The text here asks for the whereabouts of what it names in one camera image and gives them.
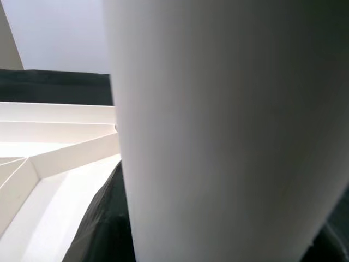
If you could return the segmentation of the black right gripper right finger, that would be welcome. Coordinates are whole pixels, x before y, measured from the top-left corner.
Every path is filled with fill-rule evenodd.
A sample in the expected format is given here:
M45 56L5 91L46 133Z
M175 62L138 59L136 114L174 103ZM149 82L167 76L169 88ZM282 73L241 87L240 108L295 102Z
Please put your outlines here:
M304 254L304 261L348 261L348 249L335 231L325 225Z

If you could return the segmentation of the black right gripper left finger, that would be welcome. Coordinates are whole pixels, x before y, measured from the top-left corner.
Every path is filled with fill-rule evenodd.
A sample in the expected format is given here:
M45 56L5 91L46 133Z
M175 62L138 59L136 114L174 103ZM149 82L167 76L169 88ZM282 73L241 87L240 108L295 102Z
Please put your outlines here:
M122 163L94 195L63 261L135 261Z

